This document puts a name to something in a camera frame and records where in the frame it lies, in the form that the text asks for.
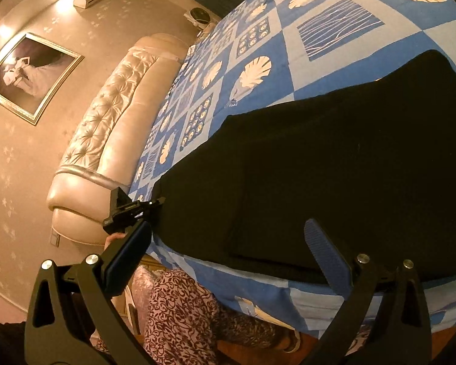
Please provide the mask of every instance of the bed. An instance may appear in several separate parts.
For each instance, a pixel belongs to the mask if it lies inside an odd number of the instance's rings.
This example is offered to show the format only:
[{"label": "bed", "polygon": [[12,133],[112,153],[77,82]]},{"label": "bed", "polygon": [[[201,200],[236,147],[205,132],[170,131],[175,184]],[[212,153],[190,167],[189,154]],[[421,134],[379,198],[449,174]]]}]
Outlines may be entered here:
[{"label": "bed", "polygon": [[[456,72],[453,0],[245,0],[189,49],[152,127],[130,197],[148,200],[162,174],[228,115],[377,81],[426,50],[443,53]],[[314,337],[343,302],[328,286],[183,256],[155,236],[148,253],[185,270],[225,305]],[[456,325],[456,277],[424,288],[433,332]],[[366,323],[380,300],[374,297]]]}]

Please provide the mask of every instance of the metal screw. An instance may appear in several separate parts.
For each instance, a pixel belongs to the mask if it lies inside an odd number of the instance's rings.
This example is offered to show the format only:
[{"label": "metal screw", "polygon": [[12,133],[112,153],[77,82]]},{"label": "metal screw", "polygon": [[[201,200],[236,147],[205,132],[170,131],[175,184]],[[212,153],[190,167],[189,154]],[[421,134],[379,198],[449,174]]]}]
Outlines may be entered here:
[{"label": "metal screw", "polygon": [[98,255],[96,254],[91,254],[86,257],[86,263],[88,265],[94,265],[96,262],[98,262],[99,258]]},{"label": "metal screw", "polygon": [[47,261],[42,262],[41,268],[44,270],[49,269],[52,266],[52,261],[48,259]]},{"label": "metal screw", "polygon": [[356,257],[356,259],[360,263],[368,263],[368,262],[370,262],[370,257],[368,255],[366,255],[366,254],[359,254]]},{"label": "metal screw", "polygon": [[404,266],[407,268],[407,269],[412,269],[414,267],[414,262],[412,262],[411,260],[409,259],[406,259],[404,261]]}]

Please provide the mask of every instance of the patterned pants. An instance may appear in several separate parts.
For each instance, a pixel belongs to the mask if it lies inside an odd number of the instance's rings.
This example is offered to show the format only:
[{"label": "patterned pants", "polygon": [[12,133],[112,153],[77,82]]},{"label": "patterned pants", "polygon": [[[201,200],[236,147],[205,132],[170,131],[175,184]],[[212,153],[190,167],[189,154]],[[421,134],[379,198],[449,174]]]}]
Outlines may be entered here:
[{"label": "patterned pants", "polygon": [[159,365],[218,365],[217,340],[273,347],[287,330],[233,311],[182,270],[168,270],[151,292],[144,348]]}]

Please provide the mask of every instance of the picture frame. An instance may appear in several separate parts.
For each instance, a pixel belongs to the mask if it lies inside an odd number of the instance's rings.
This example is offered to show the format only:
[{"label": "picture frame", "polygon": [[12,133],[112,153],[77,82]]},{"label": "picture frame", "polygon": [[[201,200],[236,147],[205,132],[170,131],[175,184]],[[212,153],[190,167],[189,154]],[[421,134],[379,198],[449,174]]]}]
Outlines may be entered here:
[{"label": "picture frame", "polygon": [[47,105],[84,56],[25,33],[0,60],[0,104],[37,125]]}]

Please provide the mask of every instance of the black cloth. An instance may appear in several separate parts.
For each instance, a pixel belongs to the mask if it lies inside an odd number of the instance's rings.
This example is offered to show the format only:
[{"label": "black cloth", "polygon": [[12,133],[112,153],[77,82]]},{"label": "black cloth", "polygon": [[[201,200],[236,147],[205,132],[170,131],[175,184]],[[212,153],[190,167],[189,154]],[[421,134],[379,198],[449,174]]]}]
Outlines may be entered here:
[{"label": "black cloth", "polygon": [[456,275],[456,73],[428,51],[376,82],[229,116],[160,196],[167,246],[234,269],[325,282],[304,241],[315,218],[355,254]]},{"label": "black cloth", "polygon": [[[91,319],[86,304],[83,300],[83,296],[74,292],[71,295],[72,305],[77,314],[77,320],[81,325],[85,333],[85,337],[88,339],[95,332],[95,324]],[[5,323],[0,324],[0,333],[9,345],[10,349],[13,350],[14,354],[21,360],[25,361],[25,321],[21,323]]]}]

